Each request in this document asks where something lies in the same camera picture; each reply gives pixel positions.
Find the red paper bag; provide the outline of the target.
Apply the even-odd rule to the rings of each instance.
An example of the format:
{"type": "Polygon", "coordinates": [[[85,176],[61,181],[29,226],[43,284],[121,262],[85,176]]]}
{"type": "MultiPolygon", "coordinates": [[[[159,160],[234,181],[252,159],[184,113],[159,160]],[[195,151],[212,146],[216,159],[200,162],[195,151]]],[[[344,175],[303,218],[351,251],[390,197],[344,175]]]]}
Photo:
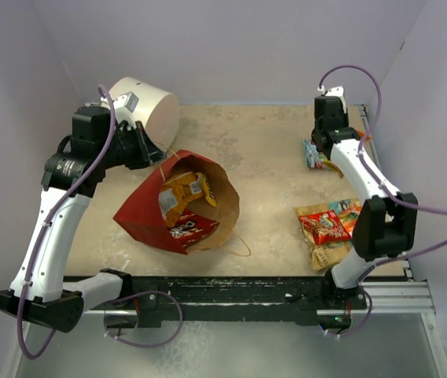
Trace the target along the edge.
{"type": "Polygon", "coordinates": [[[176,254],[222,247],[236,234],[237,191],[216,162],[173,151],[113,216],[133,240],[176,254]]]}

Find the red Doritos bag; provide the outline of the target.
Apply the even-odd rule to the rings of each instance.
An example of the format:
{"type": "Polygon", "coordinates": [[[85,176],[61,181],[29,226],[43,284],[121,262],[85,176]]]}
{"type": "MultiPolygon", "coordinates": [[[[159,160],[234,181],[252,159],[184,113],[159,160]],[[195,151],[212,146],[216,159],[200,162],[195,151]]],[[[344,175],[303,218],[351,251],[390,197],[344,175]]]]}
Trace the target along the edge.
{"type": "Polygon", "coordinates": [[[209,237],[219,225],[220,223],[216,220],[211,220],[185,209],[169,231],[175,241],[187,248],[209,237]]]}

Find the gold chips bag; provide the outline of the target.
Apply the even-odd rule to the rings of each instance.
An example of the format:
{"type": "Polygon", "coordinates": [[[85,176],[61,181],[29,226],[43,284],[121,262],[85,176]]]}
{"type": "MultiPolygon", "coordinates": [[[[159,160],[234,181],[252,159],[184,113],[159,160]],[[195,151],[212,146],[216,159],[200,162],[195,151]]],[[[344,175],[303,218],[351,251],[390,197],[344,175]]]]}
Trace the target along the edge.
{"type": "Polygon", "coordinates": [[[336,212],[346,231],[351,235],[351,239],[349,241],[316,245],[313,242],[311,234],[299,221],[302,234],[308,244],[311,266],[314,271],[318,272],[324,269],[329,269],[341,262],[342,259],[348,254],[353,247],[351,242],[353,229],[355,228],[356,221],[360,216],[361,209],[362,206],[357,198],[348,198],[339,201],[326,202],[310,206],[299,206],[294,208],[298,221],[299,216],[301,215],[322,213],[333,210],[336,212]]]}

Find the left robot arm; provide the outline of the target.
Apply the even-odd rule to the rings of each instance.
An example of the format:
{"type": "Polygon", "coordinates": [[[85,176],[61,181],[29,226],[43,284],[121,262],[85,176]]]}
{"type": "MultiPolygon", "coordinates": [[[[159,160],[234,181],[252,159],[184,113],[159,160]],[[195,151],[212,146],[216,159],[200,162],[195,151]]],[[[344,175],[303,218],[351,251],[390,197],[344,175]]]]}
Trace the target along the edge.
{"type": "Polygon", "coordinates": [[[103,269],[66,283],[65,266],[79,222],[106,171],[144,169],[165,156],[126,106],[79,108],[71,134],[44,165],[37,224],[16,277],[0,291],[0,311],[68,333],[84,312],[105,302],[128,307],[134,298],[130,274],[103,269]]]}

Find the orange Fox's candy bag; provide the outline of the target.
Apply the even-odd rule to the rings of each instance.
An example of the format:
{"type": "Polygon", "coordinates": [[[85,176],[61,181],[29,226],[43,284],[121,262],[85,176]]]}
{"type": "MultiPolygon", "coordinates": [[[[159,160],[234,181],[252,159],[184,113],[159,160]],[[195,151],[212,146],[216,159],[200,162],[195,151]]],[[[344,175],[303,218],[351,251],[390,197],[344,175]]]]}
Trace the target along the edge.
{"type": "Polygon", "coordinates": [[[372,136],[368,135],[366,132],[357,130],[356,133],[358,134],[360,140],[363,140],[365,142],[372,140],[372,136]]]}

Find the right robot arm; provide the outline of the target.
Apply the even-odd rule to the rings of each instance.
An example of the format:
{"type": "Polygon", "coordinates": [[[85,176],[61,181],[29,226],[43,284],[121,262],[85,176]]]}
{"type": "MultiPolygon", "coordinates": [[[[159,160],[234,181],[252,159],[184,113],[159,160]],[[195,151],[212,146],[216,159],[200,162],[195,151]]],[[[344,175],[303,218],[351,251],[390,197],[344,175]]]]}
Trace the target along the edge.
{"type": "Polygon", "coordinates": [[[412,193],[402,193],[379,171],[364,149],[364,138],[349,126],[342,87],[322,90],[314,102],[312,141],[348,180],[362,209],[353,229],[352,248],[323,277],[321,296],[339,308],[358,295],[360,281],[379,262],[411,250],[418,204],[412,193]]]}

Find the teal candy packet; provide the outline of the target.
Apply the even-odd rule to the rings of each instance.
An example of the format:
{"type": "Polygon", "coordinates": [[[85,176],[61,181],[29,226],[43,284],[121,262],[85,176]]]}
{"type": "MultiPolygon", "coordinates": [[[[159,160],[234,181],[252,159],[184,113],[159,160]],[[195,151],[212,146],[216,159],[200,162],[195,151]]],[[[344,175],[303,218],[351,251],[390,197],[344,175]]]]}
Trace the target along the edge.
{"type": "Polygon", "coordinates": [[[310,139],[303,140],[305,163],[308,169],[325,169],[325,156],[316,149],[310,139]]]}

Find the colourful candy packet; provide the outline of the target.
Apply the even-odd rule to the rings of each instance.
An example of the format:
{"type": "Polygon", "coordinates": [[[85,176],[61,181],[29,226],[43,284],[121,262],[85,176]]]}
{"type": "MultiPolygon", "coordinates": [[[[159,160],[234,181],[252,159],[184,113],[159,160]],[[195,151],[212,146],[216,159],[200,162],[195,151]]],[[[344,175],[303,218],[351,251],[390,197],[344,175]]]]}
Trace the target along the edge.
{"type": "Polygon", "coordinates": [[[339,178],[343,178],[343,172],[335,165],[332,161],[330,161],[323,153],[319,153],[320,166],[322,169],[336,172],[339,178]]]}

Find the orange yellow snack bag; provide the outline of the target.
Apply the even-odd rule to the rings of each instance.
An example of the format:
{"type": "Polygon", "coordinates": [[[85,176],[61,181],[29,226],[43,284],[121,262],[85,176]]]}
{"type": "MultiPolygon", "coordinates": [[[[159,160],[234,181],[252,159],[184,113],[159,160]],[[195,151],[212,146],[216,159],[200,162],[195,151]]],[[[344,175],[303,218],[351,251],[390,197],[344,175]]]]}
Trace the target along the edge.
{"type": "Polygon", "coordinates": [[[168,228],[172,228],[189,202],[204,196],[194,172],[172,176],[161,186],[158,203],[161,215],[168,228]]]}

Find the red snack packet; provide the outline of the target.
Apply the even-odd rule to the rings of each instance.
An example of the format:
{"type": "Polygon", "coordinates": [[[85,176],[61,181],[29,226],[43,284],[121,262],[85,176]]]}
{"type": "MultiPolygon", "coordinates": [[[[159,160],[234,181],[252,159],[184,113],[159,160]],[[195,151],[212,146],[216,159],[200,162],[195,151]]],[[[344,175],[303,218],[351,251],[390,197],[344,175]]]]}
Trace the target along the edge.
{"type": "Polygon", "coordinates": [[[351,239],[333,210],[299,216],[299,221],[311,234],[316,245],[345,242],[351,239]]]}

